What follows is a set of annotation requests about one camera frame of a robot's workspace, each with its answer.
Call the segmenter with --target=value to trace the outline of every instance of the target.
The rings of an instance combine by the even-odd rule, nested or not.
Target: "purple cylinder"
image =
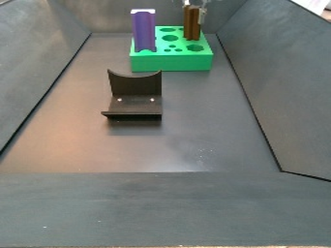
[[[145,49],[157,51],[155,46],[155,10],[133,10],[133,31],[135,52]]]

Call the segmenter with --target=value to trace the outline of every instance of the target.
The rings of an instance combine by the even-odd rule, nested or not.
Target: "hole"
[[[177,35],[166,35],[162,37],[162,39],[167,42],[175,42],[179,39],[179,37]]]
[[[171,27],[165,27],[165,28],[161,29],[161,31],[162,32],[174,32],[174,31],[177,31],[177,29],[171,28]]]
[[[189,45],[187,46],[187,50],[191,50],[191,51],[202,51],[205,48],[202,45]]]

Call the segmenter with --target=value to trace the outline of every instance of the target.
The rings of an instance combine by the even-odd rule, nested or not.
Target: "gray wall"
[[[158,25],[183,25],[182,0],[60,0],[96,33],[131,32],[133,9],[155,9]],[[246,0],[214,1],[209,5],[209,15],[203,30],[217,33]]]
[[[56,0],[0,5],[0,150],[88,36]]]
[[[218,32],[285,171],[331,179],[331,25],[249,0]]]

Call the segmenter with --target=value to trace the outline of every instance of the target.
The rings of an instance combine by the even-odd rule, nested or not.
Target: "black holder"
[[[162,71],[146,77],[126,77],[111,70],[108,72],[112,97],[107,117],[161,118],[162,107]]]

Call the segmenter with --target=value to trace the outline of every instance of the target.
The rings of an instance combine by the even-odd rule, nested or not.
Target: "green block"
[[[183,26],[157,26],[155,36],[157,52],[135,52],[133,40],[133,72],[211,70],[214,53],[203,33],[199,41],[187,41]]]

